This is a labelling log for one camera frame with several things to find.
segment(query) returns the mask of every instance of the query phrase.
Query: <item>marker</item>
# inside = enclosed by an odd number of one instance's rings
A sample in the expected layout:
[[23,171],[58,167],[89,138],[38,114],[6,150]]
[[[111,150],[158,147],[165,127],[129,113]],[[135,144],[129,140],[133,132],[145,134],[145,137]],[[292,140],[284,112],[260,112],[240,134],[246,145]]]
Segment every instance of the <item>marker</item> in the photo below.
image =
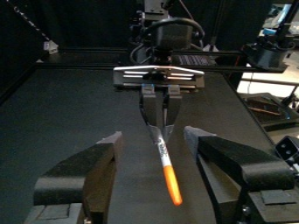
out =
[[163,162],[163,175],[166,179],[166,184],[169,192],[171,194],[173,203],[179,206],[183,203],[183,197],[174,173],[173,161],[170,159],[169,150],[166,148],[165,140],[159,137],[158,148],[161,152],[162,162]]

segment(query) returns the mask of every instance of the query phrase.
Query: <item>black table surface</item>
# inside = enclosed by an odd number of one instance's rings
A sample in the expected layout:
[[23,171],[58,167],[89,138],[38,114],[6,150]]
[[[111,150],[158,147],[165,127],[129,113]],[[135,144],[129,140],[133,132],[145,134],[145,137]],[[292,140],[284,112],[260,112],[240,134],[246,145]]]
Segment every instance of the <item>black table surface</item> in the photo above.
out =
[[183,203],[173,204],[159,152],[139,112],[139,93],[117,92],[113,71],[38,69],[0,107],[0,218],[21,223],[34,185],[63,159],[122,131],[123,149],[109,209],[115,223],[216,223],[212,200],[183,139],[187,125],[272,152],[273,143],[224,76],[185,94],[167,144]]

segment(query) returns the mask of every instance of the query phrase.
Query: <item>orange marker tip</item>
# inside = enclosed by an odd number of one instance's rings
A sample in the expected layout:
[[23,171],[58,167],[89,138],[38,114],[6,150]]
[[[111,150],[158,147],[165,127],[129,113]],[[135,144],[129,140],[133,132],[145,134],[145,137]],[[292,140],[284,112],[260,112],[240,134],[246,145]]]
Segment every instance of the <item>orange marker tip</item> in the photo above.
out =
[[183,197],[181,194],[181,189],[179,189],[177,177],[174,174],[174,167],[171,165],[167,165],[163,168],[163,173],[165,173],[169,192],[171,194],[171,198],[173,198],[173,203],[177,206],[179,206],[183,203]]
[[183,200],[175,200],[173,203],[174,203],[177,206],[179,206],[179,205],[183,203]]

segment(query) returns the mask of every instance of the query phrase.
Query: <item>screw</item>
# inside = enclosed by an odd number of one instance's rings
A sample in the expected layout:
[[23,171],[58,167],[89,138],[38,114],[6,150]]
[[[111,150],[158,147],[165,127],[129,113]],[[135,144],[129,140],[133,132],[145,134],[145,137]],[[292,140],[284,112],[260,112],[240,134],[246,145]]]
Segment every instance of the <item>screw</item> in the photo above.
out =
[[252,209],[250,209],[249,206],[244,206],[242,211],[244,211],[244,214],[245,214],[246,216],[250,216],[250,214],[252,214]]
[[85,224],[93,224],[93,222],[89,218],[85,220]]

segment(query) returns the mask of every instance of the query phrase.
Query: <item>black clamp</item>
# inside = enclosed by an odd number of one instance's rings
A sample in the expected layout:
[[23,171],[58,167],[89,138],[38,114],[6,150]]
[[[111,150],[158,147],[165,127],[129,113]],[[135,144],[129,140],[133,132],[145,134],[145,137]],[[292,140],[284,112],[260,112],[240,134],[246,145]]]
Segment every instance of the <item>black clamp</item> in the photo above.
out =
[[[179,85],[170,85],[163,97],[163,139],[166,142],[174,131],[174,123],[179,115],[182,100],[183,96]],[[157,121],[155,85],[153,84],[145,84],[142,86],[139,108],[146,125],[159,129]]]

